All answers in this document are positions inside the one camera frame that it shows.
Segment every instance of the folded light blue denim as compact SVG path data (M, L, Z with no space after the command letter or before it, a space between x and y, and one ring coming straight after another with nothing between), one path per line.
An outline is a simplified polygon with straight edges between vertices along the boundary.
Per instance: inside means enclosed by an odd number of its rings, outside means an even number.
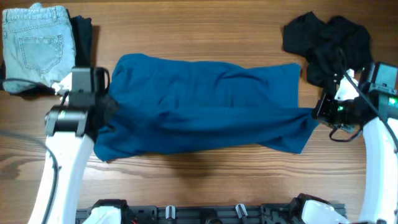
M4 10L2 39L6 78L22 78L50 87L75 66L75 41L63 6L43 8L35 3L29 9ZM3 85L11 93L34 87L19 81Z

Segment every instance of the tabletop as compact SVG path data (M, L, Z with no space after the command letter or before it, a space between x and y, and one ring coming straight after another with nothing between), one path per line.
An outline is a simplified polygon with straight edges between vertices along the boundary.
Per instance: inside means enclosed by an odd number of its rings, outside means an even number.
M58 5L44 1L44 6ZM327 21L342 15L364 25L375 60L398 64L398 2L390 1L66 1L71 16L92 18L92 61L110 72L124 54L175 60L211 60L251 68L297 62L303 68L299 105L314 107L320 89L305 80L307 62L282 50L282 27L313 11ZM29 1L2 3L29 7ZM45 141L44 115L57 97L23 100L0 93L0 129ZM348 218L362 206L366 151L363 138L329 140L314 130L303 153L289 154L256 144L190 154L143 156L87 163L79 208L105 198L129 205L259 205L289 203L299 193L345 203ZM347 138L341 133L338 137ZM45 150L0 136L0 223L26 223L44 167Z

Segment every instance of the black folded garment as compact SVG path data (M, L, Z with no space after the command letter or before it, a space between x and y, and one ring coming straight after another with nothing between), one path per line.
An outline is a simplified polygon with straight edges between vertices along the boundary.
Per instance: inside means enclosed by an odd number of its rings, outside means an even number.
M346 69L355 71L373 60L369 32L342 16L332 17L326 24L308 12L284 27L283 39L285 51L304 56L309 62L307 81L332 94L343 78L342 60ZM337 53L338 49L343 50L345 58Z

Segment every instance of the blue fabric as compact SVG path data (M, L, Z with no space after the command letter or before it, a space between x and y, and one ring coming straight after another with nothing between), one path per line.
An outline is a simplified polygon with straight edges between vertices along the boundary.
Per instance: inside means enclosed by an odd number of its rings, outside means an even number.
M145 152L171 154L259 143L300 153L314 128L299 108L300 66L245 69L224 62L123 56L110 95L120 110L103 128L103 161Z

